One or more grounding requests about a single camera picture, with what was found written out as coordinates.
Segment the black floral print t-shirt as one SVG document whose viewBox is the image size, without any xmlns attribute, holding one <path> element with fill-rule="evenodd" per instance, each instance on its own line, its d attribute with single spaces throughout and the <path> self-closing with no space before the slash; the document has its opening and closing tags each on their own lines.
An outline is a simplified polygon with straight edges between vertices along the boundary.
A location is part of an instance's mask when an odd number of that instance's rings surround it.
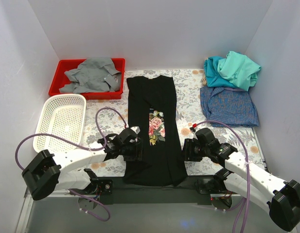
<svg viewBox="0 0 300 233">
<path fill-rule="evenodd" d="M 176 125 L 176 90 L 172 77 L 127 78 L 128 124 L 138 126 L 142 159 L 127 162 L 126 183 L 177 186 L 187 178 Z"/>
</svg>

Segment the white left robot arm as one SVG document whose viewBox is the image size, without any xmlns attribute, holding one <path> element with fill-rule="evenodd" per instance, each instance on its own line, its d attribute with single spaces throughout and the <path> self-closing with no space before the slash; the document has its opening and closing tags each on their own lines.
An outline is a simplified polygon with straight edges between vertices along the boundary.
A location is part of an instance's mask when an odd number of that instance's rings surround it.
<svg viewBox="0 0 300 233">
<path fill-rule="evenodd" d="M 22 177 L 34 200 L 42 200 L 57 190 L 69 190 L 81 195 L 112 193 L 112 180 L 99 178 L 88 165 L 123 156 L 125 161 L 142 159 L 142 140 L 138 126 L 126 128 L 120 134 L 109 134 L 89 147 L 51 153 L 40 151 L 22 171 Z"/>
</svg>

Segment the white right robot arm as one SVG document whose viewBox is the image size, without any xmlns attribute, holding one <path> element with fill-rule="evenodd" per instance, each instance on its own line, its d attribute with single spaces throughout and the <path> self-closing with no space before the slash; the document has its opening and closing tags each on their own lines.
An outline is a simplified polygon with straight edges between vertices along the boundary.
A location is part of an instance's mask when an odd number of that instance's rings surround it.
<svg viewBox="0 0 300 233">
<path fill-rule="evenodd" d="M 209 128 L 202 128 L 193 139 L 185 139 L 182 149 L 185 161 L 200 162 L 207 157 L 221 165 L 207 183 L 208 190 L 231 191 L 269 213 L 282 230 L 291 232 L 300 223 L 300 183 L 278 178 L 254 163 L 228 143 L 220 143 Z"/>
</svg>

